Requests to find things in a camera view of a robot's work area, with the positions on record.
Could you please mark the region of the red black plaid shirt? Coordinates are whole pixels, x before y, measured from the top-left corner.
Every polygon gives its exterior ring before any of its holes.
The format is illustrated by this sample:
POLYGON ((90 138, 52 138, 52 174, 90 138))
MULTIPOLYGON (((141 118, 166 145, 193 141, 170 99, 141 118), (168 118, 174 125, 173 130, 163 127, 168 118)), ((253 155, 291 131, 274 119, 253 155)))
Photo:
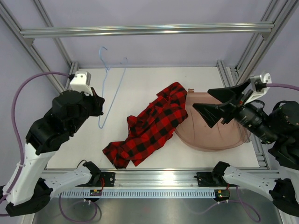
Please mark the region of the red black plaid shirt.
POLYGON ((157 93, 157 98, 138 115, 127 117, 128 136, 110 142, 103 150, 116 169, 131 162, 140 165, 172 138, 175 129, 188 118, 185 109, 186 89, 174 82, 157 93))

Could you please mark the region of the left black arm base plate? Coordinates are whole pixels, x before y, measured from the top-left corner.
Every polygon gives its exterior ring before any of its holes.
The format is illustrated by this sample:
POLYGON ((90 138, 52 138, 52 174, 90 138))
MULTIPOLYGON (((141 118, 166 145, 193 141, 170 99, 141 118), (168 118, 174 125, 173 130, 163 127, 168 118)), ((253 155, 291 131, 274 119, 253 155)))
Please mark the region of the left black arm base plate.
POLYGON ((78 187, 113 187, 115 183, 115 172, 101 172, 97 182, 80 184, 78 187))

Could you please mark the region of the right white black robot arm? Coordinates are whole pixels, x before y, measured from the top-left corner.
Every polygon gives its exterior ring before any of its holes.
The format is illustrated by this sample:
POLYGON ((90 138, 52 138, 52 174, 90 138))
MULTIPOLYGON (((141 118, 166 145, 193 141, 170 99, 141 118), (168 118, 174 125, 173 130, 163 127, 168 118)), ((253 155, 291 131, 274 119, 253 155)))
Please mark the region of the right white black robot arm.
POLYGON ((233 167, 220 161, 211 172, 213 183, 218 186, 235 185, 247 188, 268 198, 276 208, 297 217, 299 215, 299 104, 282 100, 266 114, 263 108, 253 103, 258 93, 265 94, 269 87, 298 87, 287 84, 272 84, 260 79, 248 79, 242 84, 226 88, 209 89, 208 94, 219 104, 194 103, 193 108, 212 128, 218 121, 227 124, 232 120, 254 134, 262 144, 272 145, 268 153, 283 168, 288 178, 267 179, 233 167))

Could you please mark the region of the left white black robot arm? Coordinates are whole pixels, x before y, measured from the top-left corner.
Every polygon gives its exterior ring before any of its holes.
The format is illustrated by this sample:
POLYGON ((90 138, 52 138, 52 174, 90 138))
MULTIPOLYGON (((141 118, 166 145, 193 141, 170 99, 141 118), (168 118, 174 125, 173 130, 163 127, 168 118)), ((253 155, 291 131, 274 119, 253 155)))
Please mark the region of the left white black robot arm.
POLYGON ((52 107, 44 117, 32 124, 26 135, 18 180, 0 188, 10 217, 36 213, 68 189, 79 185, 95 186, 100 182, 101 171, 91 161, 58 178, 44 179, 41 173, 61 145, 73 137, 89 117, 103 114, 104 102, 94 89, 90 94, 64 91, 52 100, 52 107))

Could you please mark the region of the light blue wire hanger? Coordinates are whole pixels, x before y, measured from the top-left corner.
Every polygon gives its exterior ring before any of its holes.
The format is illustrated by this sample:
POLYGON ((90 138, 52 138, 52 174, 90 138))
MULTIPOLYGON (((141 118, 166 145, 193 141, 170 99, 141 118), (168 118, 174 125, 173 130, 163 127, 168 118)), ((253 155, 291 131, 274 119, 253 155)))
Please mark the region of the light blue wire hanger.
POLYGON ((104 58, 104 52, 108 51, 108 49, 104 46, 101 46, 99 49, 99 59, 104 66, 105 75, 102 81, 101 87, 101 96, 108 97, 108 105, 104 106, 104 116, 99 117, 98 119, 98 127, 99 129, 103 129, 107 123, 110 112, 122 85, 124 76, 127 71, 128 59, 124 57, 122 61, 120 61, 116 65, 108 65, 104 58), (112 71, 115 71, 119 66, 122 69, 122 73, 114 74, 112 71))

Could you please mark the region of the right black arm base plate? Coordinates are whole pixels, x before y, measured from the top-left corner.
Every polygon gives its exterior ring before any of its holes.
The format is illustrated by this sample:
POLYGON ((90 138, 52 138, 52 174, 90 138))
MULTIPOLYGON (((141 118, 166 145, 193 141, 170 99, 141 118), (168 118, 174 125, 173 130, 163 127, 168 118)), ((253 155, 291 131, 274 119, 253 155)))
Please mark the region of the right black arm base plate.
POLYGON ((218 187, 221 186, 217 183, 211 172, 197 172, 194 176, 199 187, 218 187))

